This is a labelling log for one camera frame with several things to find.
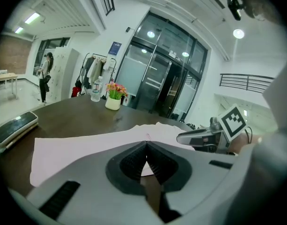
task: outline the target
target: woman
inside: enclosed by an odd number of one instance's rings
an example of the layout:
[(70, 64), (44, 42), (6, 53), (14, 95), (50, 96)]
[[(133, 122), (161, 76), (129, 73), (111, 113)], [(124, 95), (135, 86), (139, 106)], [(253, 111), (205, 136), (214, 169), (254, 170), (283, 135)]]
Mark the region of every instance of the woman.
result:
[(42, 65), (41, 69), (38, 70), (39, 72), (39, 88), (40, 88), (40, 95), (41, 95), (41, 101), (43, 104), (46, 104), (45, 101), (45, 77), (50, 73), (52, 67), (53, 67), (54, 57), (51, 52), (47, 53), (46, 55), (46, 61)]

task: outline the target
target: blue sign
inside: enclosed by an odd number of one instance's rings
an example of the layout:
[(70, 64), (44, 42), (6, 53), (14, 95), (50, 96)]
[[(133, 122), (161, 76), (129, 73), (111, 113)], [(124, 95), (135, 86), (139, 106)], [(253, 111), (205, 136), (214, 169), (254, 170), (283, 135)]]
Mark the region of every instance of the blue sign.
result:
[(119, 52), (120, 47), (121, 47), (121, 43), (113, 42), (108, 54), (116, 56), (117, 53)]

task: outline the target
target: white cabinet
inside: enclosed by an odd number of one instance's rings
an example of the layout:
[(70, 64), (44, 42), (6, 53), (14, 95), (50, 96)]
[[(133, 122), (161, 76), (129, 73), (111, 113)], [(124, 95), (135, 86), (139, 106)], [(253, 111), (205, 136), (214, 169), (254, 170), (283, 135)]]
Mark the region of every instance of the white cabinet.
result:
[(46, 96), (48, 103), (55, 103), (69, 98), (70, 84), (79, 52), (72, 48), (57, 47), (53, 56), (54, 63), (50, 72), (51, 80), (48, 83), (50, 91)]

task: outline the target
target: dark wooden table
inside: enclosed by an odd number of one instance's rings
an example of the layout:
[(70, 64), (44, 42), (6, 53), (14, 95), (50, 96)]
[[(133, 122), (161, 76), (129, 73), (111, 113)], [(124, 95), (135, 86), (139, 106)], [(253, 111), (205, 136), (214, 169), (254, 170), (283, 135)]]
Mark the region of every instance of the dark wooden table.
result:
[(131, 129), (135, 125), (157, 122), (191, 129), (184, 123), (169, 120), (147, 112), (121, 106), (117, 111), (105, 108), (105, 101), (92, 102), (89, 95), (70, 98), (34, 111), (38, 127), (20, 139), (10, 150), (0, 155), (0, 170), (5, 183), (23, 196), (33, 186), (30, 184), (34, 139), (64, 138), (98, 135)]

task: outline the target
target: wall-mounted camera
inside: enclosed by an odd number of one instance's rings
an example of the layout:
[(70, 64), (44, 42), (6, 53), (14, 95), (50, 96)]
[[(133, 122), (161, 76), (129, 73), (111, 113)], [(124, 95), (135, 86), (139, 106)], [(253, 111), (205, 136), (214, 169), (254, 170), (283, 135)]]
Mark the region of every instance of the wall-mounted camera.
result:
[(240, 21), (241, 20), (241, 13), (240, 10), (243, 9), (243, 4), (240, 4), (238, 0), (227, 0), (228, 8), (230, 9), (233, 17)]

